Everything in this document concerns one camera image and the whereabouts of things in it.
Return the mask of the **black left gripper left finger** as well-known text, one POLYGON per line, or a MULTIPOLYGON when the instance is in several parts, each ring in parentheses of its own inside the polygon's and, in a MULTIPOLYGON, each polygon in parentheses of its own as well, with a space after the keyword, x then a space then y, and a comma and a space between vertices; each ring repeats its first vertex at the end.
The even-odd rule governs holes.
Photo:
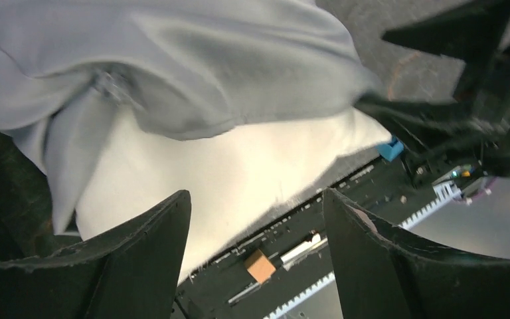
POLYGON ((49 257, 0 261, 0 318, 169 318, 190 217, 180 190, 49 257))

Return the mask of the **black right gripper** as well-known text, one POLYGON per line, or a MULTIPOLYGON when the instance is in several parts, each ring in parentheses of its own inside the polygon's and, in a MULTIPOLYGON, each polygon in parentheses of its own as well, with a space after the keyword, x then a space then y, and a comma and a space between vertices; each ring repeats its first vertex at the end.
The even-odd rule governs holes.
MULTIPOLYGON (((422 21, 389 29, 382 40, 425 53, 473 62, 492 55, 499 47, 510 21, 510 0, 468 1, 422 21)), ((473 66, 464 67, 453 93, 460 102, 390 101, 374 94, 362 96, 355 108, 382 124, 394 121, 405 127, 453 132, 473 128, 471 105, 462 101, 485 97, 488 112, 503 110, 510 120, 510 45, 498 52, 485 78, 474 76, 473 66)))

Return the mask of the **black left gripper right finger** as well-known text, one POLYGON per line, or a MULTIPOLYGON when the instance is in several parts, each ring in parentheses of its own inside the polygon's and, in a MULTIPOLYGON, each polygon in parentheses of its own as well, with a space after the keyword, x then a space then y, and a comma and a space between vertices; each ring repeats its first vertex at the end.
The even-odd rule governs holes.
POLYGON ((510 260, 415 235, 331 188, 323 216, 345 318, 510 318, 510 260))

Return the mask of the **white pillow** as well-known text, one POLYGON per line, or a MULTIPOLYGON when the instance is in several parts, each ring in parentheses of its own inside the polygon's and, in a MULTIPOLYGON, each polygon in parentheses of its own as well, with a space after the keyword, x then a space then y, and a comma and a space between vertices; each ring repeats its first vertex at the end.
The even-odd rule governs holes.
POLYGON ((336 160, 390 137, 377 121, 350 109, 177 141, 144 132, 133 112, 123 109, 77 203, 78 231, 88 240, 186 189, 192 209, 179 275, 185 280, 271 208, 314 184, 336 160))

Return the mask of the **grey pillowcase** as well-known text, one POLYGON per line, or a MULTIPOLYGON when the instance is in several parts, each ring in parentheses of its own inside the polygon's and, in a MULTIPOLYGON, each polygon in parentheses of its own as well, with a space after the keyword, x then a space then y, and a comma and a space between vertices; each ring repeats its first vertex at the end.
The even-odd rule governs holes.
POLYGON ((313 1, 0 1, 0 132, 47 176, 57 234, 118 106, 195 140, 331 116, 379 88, 313 1))

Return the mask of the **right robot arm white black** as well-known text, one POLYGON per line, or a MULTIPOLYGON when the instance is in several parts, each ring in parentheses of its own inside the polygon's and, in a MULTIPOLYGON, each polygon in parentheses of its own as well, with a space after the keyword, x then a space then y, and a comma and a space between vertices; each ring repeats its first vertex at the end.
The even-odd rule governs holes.
POLYGON ((509 22, 510 1, 469 1, 383 34, 386 42, 465 64, 450 102, 366 94, 356 103, 402 143, 413 187, 465 164, 471 178, 510 178, 510 45, 500 46, 509 22))

